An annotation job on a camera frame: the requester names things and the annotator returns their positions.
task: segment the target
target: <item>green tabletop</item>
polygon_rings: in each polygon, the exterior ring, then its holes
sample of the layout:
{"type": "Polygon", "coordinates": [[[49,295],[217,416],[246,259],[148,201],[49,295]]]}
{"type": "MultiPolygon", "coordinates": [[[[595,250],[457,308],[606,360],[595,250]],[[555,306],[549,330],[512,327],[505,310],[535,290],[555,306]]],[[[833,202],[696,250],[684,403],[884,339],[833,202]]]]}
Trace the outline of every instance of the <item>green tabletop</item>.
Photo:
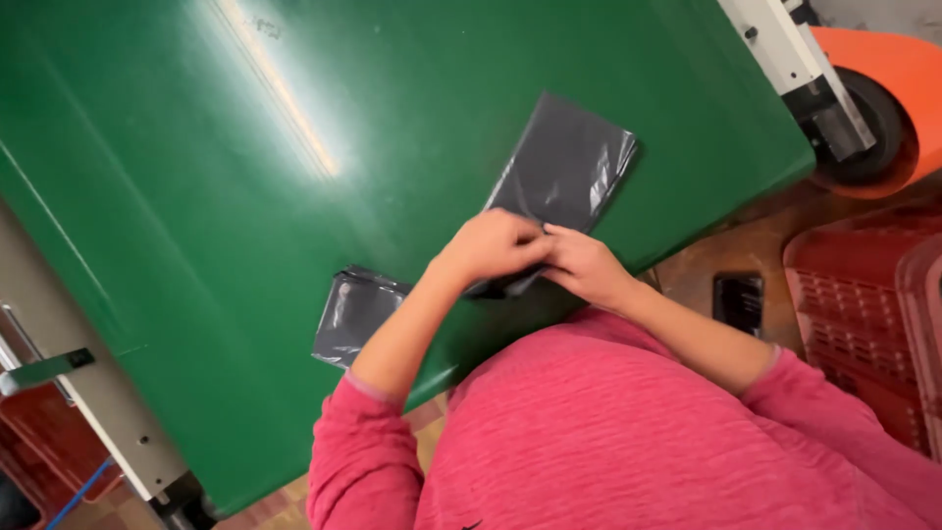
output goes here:
{"type": "MultiPolygon", "coordinates": [[[[224,512],[306,469],[341,375],[310,357],[332,274],[415,281],[484,204],[542,90],[637,134],[593,231],[635,272],[814,163],[713,0],[0,15],[0,192],[224,512]]],[[[460,302],[413,402],[574,304],[547,284],[460,302]]]]}

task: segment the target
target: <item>black plastic bag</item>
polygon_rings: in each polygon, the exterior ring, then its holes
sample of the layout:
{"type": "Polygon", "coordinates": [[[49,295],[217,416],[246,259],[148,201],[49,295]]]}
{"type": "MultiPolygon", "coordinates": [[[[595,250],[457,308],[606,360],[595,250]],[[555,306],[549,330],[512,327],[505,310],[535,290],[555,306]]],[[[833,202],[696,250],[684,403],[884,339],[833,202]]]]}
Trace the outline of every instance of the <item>black plastic bag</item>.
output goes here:
{"type": "MultiPolygon", "coordinates": [[[[635,135],[544,92],[484,209],[502,207],[542,223],[588,233],[635,153],[635,135]]],[[[518,296],[543,265],[465,292],[478,298],[518,296]]]]}
{"type": "Polygon", "coordinates": [[[333,276],[317,326],[313,356],[349,368],[370,337],[405,300],[412,285],[348,265],[333,276]]]}

